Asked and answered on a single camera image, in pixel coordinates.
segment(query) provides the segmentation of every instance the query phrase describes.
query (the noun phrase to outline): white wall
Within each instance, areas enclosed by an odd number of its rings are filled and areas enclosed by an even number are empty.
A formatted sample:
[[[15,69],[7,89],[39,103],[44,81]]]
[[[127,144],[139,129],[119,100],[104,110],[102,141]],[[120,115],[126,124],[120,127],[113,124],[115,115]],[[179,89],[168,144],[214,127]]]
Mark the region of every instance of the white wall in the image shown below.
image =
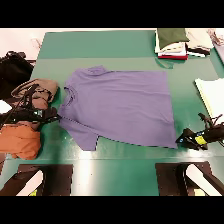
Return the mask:
[[[27,59],[35,60],[39,48],[34,47],[31,38],[43,41],[46,32],[102,31],[102,30],[155,30],[156,28],[0,28],[0,57],[8,51],[23,51]]]

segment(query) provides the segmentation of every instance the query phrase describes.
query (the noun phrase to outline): purple shirt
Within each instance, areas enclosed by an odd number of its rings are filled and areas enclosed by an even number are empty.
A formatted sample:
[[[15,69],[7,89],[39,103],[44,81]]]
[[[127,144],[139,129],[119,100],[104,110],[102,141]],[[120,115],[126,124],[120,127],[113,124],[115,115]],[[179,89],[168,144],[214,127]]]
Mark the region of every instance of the purple shirt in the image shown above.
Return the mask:
[[[65,91],[60,126],[82,150],[95,150],[99,136],[177,148],[166,72],[77,69]]]

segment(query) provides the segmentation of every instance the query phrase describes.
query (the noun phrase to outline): green table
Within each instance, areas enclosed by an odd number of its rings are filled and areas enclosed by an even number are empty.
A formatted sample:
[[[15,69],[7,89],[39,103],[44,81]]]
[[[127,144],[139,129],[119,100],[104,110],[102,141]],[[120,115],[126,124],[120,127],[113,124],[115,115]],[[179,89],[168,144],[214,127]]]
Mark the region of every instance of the green table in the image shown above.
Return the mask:
[[[154,53],[154,31],[97,31],[47,33],[32,78],[59,82],[52,106],[63,102],[65,80],[76,68],[104,65],[114,70],[164,70],[169,88],[177,137],[186,127],[204,128],[197,114],[206,108],[194,85],[196,78],[224,77],[224,68],[215,49],[207,58],[190,57],[185,62],[158,60]],[[42,148],[33,161],[7,157],[0,188],[19,164],[73,164],[72,195],[158,195],[157,162],[209,161],[214,175],[224,182],[224,149],[209,145],[208,151],[179,147],[141,147],[99,138],[95,152],[84,152],[58,122],[41,128]]]

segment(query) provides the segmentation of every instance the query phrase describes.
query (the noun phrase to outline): green folded shirt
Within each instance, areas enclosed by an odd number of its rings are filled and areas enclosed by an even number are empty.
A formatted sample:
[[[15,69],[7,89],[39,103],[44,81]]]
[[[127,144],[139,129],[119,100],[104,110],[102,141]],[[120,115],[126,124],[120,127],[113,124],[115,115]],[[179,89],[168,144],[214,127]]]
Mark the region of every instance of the green folded shirt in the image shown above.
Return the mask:
[[[163,49],[169,44],[188,42],[185,28],[157,28],[159,47]]]

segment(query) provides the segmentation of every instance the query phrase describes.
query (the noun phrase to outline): shirt sleeve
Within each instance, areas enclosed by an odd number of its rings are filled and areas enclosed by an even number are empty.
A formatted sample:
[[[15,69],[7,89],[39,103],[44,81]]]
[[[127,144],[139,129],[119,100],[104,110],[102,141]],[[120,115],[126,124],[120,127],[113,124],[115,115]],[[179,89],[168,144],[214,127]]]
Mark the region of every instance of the shirt sleeve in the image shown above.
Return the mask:
[[[88,127],[66,118],[60,120],[60,126],[64,128],[75,140],[83,151],[95,151],[98,135]]]

